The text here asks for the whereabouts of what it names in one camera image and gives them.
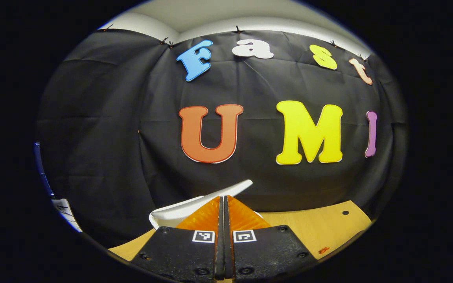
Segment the white wall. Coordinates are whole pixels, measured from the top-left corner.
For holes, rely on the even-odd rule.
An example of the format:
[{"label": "white wall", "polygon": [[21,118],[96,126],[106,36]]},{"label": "white wall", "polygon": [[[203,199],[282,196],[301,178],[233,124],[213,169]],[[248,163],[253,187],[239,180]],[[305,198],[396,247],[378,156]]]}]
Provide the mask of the white wall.
[{"label": "white wall", "polygon": [[110,29],[136,31],[160,40],[169,37],[166,42],[169,42],[169,40],[174,42],[179,36],[179,32],[161,21],[142,14],[130,12],[123,13],[113,18],[99,29],[105,29],[109,26],[111,26]]},{"label": "white wall", "polygon": [[360,43],[359,40],[352,40],[344,35],[333,32],[324,27],[295,20],[287,20],[285,18],[232,18],[229,20],[207,23],[200,27],[179,33],[154,18],[142,14],[127,12],[109,21],[99,29],[109,27],[111,24],[113,24],[111,28],[133,30],[160,40],[168,37],[166,42],[173,43],[178,43],[206,34],[235,31],[235,26],[237,25],[241,30],[284,31],[314,37],[328,42],[334,40],[336,45],[354,54],[361,54],[363,57],[368,57],[370,54],[372,54],[370,48]]}]

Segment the white paper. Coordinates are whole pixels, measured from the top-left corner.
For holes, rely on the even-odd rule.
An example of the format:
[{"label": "white paper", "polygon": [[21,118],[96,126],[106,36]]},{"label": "white paper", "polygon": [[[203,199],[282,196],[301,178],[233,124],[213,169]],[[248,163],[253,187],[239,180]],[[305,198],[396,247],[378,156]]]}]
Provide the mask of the white paper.
[{"label": "white paper", "polygon": [[64,219],[67,220],[74,229],[76,229],[78,232],[82,232],[82,230],[78,226],[78,223],[76,222],[76,219],[74,219],[74,216],[72,215],[71,207],[67,199],[52,199],[52,203],[53,206],[55,206],[55,208],[57,208],[57,210],[61,213]]}]

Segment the orange sticker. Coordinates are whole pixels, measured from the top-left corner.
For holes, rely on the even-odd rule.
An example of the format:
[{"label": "orange sticker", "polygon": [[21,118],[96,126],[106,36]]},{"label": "orange sticker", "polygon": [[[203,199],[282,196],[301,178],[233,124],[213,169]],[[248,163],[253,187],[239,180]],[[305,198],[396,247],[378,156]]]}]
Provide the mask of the orange sticker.
[{"label": "orange sticker", "polygon": [[324,254],[329,249],[330,248],[328,248],[328,247],[324,247],[324,248],[322,248],[322,250],[319,251],[319,254]]}]

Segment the wooden table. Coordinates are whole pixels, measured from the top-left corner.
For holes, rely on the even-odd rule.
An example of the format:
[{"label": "wooden table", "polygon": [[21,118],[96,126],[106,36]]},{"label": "wooden table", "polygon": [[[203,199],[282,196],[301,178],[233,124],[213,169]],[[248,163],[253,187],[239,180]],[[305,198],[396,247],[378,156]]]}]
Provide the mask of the wooden table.
[{"label": "wooden table", "polygon": [[[372,224],[370,218],[352,201],[304,211],[259,213],[272,226],[288,225],[316,259],[330,254]],[[131,261],[153,233],[154,229],[109,250]]]}]

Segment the white curved piece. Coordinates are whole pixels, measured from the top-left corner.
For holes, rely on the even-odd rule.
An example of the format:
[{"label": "white curved piece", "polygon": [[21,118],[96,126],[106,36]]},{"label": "white curved piece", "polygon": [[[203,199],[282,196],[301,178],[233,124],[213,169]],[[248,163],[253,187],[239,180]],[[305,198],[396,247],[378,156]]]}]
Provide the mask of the white curved piece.
[{"label": "white curved piece", "polygon": [[186,201],[178,202],[177,204],[155,209],[149,214],[149,221],[155,229],[158,229],[160,226],[176,227],[191,213],[194,213],[197,209],[201,208],[201,206],[207,204],[215,197],[223,195],[234,197],[252,184],[253,181],[245,180],[205,196],[194,197]]}]

